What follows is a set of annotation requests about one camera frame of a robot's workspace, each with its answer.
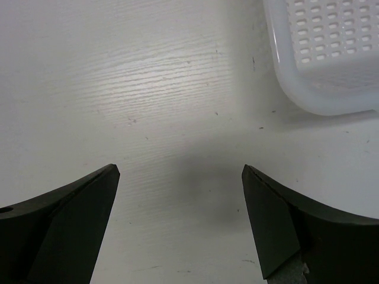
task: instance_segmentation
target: white table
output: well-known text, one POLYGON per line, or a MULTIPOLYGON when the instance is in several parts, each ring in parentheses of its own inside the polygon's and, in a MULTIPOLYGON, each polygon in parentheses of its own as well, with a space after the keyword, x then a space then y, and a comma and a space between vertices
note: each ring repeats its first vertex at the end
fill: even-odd
POLYGON ((121 172, 92 283, 264 283, 245 163, 379 218, 379 123, 294 106, 262 0, 3 1, 0 206, 121 172))

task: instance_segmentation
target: surface stain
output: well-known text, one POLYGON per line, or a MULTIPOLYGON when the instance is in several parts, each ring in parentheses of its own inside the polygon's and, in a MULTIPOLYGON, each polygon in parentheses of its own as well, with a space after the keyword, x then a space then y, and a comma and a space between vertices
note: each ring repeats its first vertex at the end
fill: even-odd
POLYGON ((152 266, 152 267, 148 267, 148 268, 136 269, 136 270, 133 270, 133 272, 144 271, 144 270, 149 270, 149 269, 156 269, 158 267, 161 267, 161 266, 152 266))

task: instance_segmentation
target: screw hole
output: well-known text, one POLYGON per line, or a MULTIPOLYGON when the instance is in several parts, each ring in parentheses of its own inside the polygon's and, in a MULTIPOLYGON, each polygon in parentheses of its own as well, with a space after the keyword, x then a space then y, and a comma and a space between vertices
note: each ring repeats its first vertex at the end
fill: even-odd
POLYGON ((12 210, 13 210, 12 207, 3 207, 3 208, 0 208, 0 214, 1 213, 7 213, 7 212, 10 212, 12 210))

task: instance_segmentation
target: basket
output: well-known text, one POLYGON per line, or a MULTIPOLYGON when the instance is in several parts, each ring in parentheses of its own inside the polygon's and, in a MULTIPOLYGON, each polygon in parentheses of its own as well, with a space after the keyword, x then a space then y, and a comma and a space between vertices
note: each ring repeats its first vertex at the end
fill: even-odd
POLYGON ((379 1, 264 0, 278 81, 320 115, 379 109, 379 1))

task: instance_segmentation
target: black object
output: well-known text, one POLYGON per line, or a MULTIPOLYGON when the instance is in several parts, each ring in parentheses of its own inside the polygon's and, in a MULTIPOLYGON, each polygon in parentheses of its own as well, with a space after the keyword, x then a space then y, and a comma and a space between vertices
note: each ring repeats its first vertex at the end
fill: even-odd
POLYGON ((379 220, 312 200, 250 166, 242 180, 269 284, 379 283, 379 220))
POLYGON ((119 177, 117 166, 110 164, 0 208, 0 283, 89 283, 119 177))

